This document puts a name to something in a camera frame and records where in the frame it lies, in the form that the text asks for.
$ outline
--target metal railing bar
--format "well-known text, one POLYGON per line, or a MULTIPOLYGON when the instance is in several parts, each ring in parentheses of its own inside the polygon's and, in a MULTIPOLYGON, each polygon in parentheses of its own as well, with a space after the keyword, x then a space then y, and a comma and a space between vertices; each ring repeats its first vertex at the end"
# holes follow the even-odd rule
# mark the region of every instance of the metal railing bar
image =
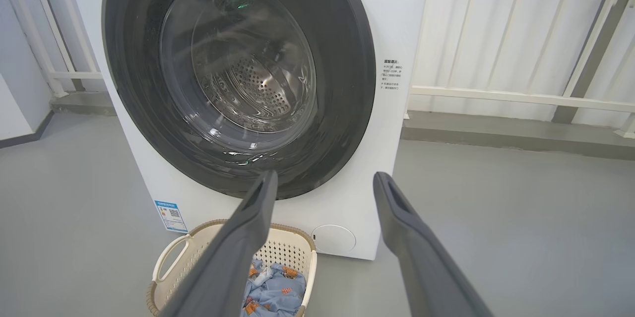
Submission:
POLYGON ((73 63, 70 60, 70 55, 68 54, 68 50, 66 50, 66 44, 64 43, 62 34, 60 33, 60 30, 57 26, 57 21, 55 20, 53 11, 51 10, 51 6, 48 0, 40 0, 40 2, 42 3, 42 8, 44 9, 46 19, 48 20, 48 25, 53 31, 53 36, 55 37, 55 42, 57 42, 57 47, 60 49, 60 53, 62 54, 64 64, 66 64, 66 69, 68 71, 75 71, 75 66, 73 66, 73 63))
POLYGON ((84 36, 84 31, 82 30, 81 21, 79 21, 79 17, 77 16, 77 12, 75 11, 75 6, 73 5, 72 0, 64 0, 64 3, 66 4, 66 9, 68 10, 68 14, 70 15, 70 21, 73 24, 73 28, 75 29, 75 33, 77 34, 77 38, 79 39, 79 45, 82 48, 82 52, 84 53, 86 62, 88 62, 88 67, 90 68, 90 71, 96 72, 97 67, 95 66, 95 62, 93 61, 93 56, 91 55, 88 41, 86 41, 86 36, 84 36))
POLYGON ((99 71, 53 71, 51 76, 55 79, 104 79, 99 71))
POLYGON ((582 70, 584 69, 586 62, 589 59, 590 53, 593 50, 593 46, 596 44, 597 37, 599 37, 599 33, 602 30, 602 27, 604 27, 606 18, 608 17, 608 13, 615 4, 615 1, 617 0, 604 1, 602 9, 599 12, 597 21, 589 34, 589 39, 587 43, 585 43, 582 53, 580 54, 580 59, 578 59, 578 63, 576 64, 575 69, 573 69, 573 73, 571 75, 571 78, 569 79, 569 83, 567 84, 567 88, 565 89, 563 96, 570 97, 573 93, 575 85, 578 84, 578 80, 580 79, 582 70))
MULTIPOLYGON (((422 12, 421 15, 421 26, 419 28, 419 39, 417 42, 417 52, 415 53, 415 64, 412 68, 412 72, 413 74, 417 72, 417 70, 419 70, 419 56, 421 55, 422 49, 426 46, 426 43, 424 41, 424 32, 426 30, 426 16, 427 16, 427 12, 429 11, 429 3, 430 0, 425 0, 426 2, 424 2, 424 10, 422 12)), ((410 85, 408 87, 408 96, 406 96, 406 108, 404 109, 404 119, 408 120, 410 117, 408 116, 408 104, 410 104, 410 88, 412 88, 412 86, 410 85)))
POLYGON ((635 35, 631 38, 631 43, 629 44, 628 49, 624 53, 622 59, 620 60, 620 64, 617 66, 613 77, 611 77, 611 81, 606 88, 605 94, 602 97, 602 100, 607 101, 609 98, 612 98, 615 94, 615 89, 621 84, 622 80, 626 76, 626 64, 631 62, 633 58, 633 54, 635 53, 635 35))
MULTIPOLYGON (((606 1, 607 0, 602 0, 600 2, 600 5, 597 8, 596 14, 593 18, 593 22, 591 23, 589 30, 587 31, 587 35, 584 39, 582 47, 584 47, 589 41, 591 30, 599 19, 600 10, 602 9, 602 3, 606 1)), ((599 35, 597 37, 596 44, 593 46, 589 58, 584 64, 584 69, 582 69, 580 79, 578 80, 578 83, 575 85, 575 88, 571 93, 571 97, 583 98, 586 96, 589 87, 592 85, 593 78, 596 75, 597 69, 602 62, 602 58, 606 53, 606 49, 608 48, 608 45, 610 44, 611 39, 615 34, 615 30, 622 18, 622 14, 624 14, 624 9, 626 9, 626 2, 626 0, 617 0, 617 4, 609 11, 602 30, 599 32, 599 35)), ((580 50, 580 53, 578 53, 576 64, 580 60, 581 51, 582 50, 580 50)), ((557 107, 556 111, 554 112, 553 118, 551 118, 551 122, 570 124, 573 122, 573 119, 577 112, 578 108, 576 107, 557 107)))
POLYGON ((463 16, 463 23, 461 23, 461 31, 458 33, 458 43, 456 44, 456 51, 454 51, 454 58, 452 59, 452 67, 449 69, 449 77, 447 77, 446 88, 449 88, 452 84, 452 76, 454 75, 454 69, 458 62, 458 57, 461 53, 463 46, 463 32, 472 14, 474 0, 467 0, 467 8, 465 9, 465 15, 463 16))
POLYGON ((635 138, 635 114, 629 115, 622 128, 614 132, 624 138, 635 138))
POLYGON ((527 83, 527 87, 524 90, 525 93, 530 93, 531 90, 533 89, 533 84, 536 80, 536 75, 538 71, 540 70, 542 63, 544 63, 543 62, 544 55, 549 52, 549 48, 551 47, 551 44, 553 43, 552 39, 553 39, 554 30, 560 24, 560 21, 562 19, 563 8, 565 8, 566 4, 567 4, 567 0, 560 0, 560 2, 558 2, 556 13, 554 14, 554 17, 551 20, 551 26, 549 27, 549 31, 547 32, 547 37, 544 43, 542 44, 542 48, 540 49, 540 54, 538 55, 538 60, 536 61, 536 64, 533 67, 533 71, 531 72, 529 82, 527 83))
POLYGON ((487 80, 486 89, 489 90, 492 88, 492 82, 494 81, 494 77, 496 74, 496 70, 499 67, 499 59, 501 59, 501 52, 503 48, 505 48, 508 43, 509 33, 514 24, 516 9, 518 7, 519 0, 514 0, 512 3, 512 9, 509 12, 508 22, 505 24, 505 30, 503 31, 503 38, 501 39, 501 43, 499 43, 499 49, 496 52, 496 57, 494 58, 494 64, 492 65, 492 70, 490 71, 490 77, 487 80))
POLYGON ((434 95, 454 98, 474 98, 506 102, 524 102, 528 104, 558 105, 598 109, 608 111, 635 112, 635 104, 622 102, 603 102, 588 98, 570 98, 555 95, 527 95, 509 91, 485 91, 479 89, 440 88, 435 86, 415 85, 411 89, 413 95, 434 95))

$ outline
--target blue clothing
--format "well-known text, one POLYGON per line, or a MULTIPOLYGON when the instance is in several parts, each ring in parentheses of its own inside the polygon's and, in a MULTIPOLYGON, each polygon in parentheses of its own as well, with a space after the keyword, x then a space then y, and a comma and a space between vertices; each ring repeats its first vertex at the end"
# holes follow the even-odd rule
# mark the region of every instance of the blue clothing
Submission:
POLYGON ((279 263, 261 269, 262 261, 254 259, 252 265, 258 276, 252 275, 247 280, 241 316, 293 317, 302 305, 307 287, 304 276, 279 263))

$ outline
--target white washing machine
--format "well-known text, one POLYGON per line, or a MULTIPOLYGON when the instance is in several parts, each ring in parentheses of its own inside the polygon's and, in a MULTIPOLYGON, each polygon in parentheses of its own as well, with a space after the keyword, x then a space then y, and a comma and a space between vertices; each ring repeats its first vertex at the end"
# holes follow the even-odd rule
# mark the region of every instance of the white washing machine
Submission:
POLYGON ((77 3, 166 229, 228 218, 273 169, 272 222, 375 258, 424 0, 77 3))

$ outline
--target basket handle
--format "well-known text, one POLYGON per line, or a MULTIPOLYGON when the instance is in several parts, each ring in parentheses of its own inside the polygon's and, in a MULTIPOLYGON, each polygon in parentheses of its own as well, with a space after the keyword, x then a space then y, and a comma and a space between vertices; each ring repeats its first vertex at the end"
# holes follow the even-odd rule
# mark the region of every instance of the basket handle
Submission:
POLYGON ((159 283, 165 280, 166 277, 168 277, 170 272, 172 272, 172 269, 174 268, 174 266, 177 264, 177 262, 179 262, 179 260, 181 260, 181 257, 190 246, 190 242, 189 242, 190 239, 192 239, 190 234, 179 236, 178 238, 174 239, 167 247, 165 247, 165 249, 159 256, 159 259, 157 260, 156 265, 154 265, 154 271, 152 272, 152 281, 159 283), (163 263, 165 262, 165 258, 167 258, 168 255, 172 252, 172 250, 174 250, 174 248, 183 241, 186 242, 186 246, 183 247, 183 250, 181 250, 181 253, 179 253, 179 256, 177 256, 177 258, 174 260, 174 262, 172 263, 170 268, 165 272, 165 274, 163 274, 163 276, 159 276, 159 273, 161 272, 161 268, 163 267, 163 263))

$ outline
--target washing machine door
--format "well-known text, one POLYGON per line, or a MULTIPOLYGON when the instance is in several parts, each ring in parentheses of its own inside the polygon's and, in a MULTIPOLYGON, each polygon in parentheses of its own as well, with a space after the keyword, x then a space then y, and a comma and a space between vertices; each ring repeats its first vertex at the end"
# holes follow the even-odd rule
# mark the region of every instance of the washing machine door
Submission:
POLYGON ((104 0, 104 43, 130 117, 167 161, 242 197, 317 188, 359 145, 375 95, 360 0, 104 0))

